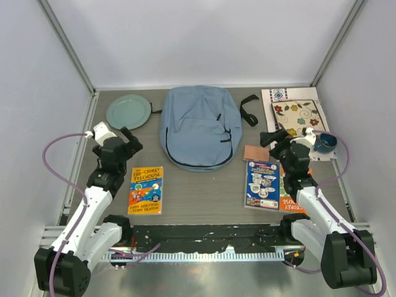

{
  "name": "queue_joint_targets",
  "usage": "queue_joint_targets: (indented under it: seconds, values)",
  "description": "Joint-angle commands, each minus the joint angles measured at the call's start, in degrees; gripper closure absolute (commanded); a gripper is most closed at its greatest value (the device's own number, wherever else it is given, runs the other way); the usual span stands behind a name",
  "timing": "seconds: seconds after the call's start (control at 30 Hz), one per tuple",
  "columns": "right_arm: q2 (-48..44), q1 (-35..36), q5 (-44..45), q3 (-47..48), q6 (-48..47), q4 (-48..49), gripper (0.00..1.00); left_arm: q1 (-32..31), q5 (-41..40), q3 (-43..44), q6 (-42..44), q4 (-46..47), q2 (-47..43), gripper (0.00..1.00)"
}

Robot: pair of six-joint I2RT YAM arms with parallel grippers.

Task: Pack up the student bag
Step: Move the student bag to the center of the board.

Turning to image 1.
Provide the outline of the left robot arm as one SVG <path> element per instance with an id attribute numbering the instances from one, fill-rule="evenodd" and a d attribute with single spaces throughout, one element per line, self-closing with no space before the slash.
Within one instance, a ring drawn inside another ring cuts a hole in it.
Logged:
<path id="1" fill-rule="evenodd" d="M 143 148 L 126 127 L 121 128 L 121 133 L 125 140 L 113 133 L 107 123 L 100 122 L 83 134 L 97 143 L 92 149 L 98 157 L 97 167 L 85 189 L 66 181 L 81 194 L 82 200 L 61 234 L 48 248 L 39 248 L 34 257 L 38 287 L 51 296 L 82 296 L 95 266 L 110 248 L 131 242 L 131 224 L 122 215 L 110 215 L 96 227 L 123 185 L 127 161 Z"/>

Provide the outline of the blue illustrated book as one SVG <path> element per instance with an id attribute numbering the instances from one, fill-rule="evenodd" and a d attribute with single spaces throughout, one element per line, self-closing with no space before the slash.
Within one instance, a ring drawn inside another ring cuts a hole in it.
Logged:
<path id="1" fill-rule="evenodd" d="M 247 161 L 243 204 L 249 209 L 280 210 L 278 163 Z"/>

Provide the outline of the yellow 130-storey treehouse book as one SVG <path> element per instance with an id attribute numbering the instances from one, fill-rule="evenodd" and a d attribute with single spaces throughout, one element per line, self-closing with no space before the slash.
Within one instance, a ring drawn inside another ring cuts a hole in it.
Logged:
<path id="1" fill-rule="evenodd" d="M 131 174 L 128 215 L 161 215 L 163 167 L 134 167 Z"/>

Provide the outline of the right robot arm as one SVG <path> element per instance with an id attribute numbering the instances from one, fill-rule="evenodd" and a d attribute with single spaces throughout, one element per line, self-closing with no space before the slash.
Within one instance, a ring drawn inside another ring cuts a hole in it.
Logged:
<path id="1" fill-rule="evenodd" d="M 315 141 L 311 128 L 305 128 L 301 137 L 292 137 L 284 129 L 260 134 L 262 147 L 275 145 L 269 154 L 282 165 L 286 193 L 307 211 L 279 229 L 280 239 L 306 246 L 320 262 L 322 276 L 332 289 L 374 284 L 378 269 L 372 235 L 348 223 L 309 173 Z"/>

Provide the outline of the light blue backpack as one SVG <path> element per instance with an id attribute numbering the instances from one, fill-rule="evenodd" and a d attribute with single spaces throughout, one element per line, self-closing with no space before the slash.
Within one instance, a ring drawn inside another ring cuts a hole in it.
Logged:
<path id="1" fill-rule="evenodd" d="M 254 127 L 258 119 L 224 88 L 192 86 L 172 88 L 161 111 L 160 143 L 168 158 L 192 172 L 220 169 L 234 157 L 243 135 L 242 122 Z"/>

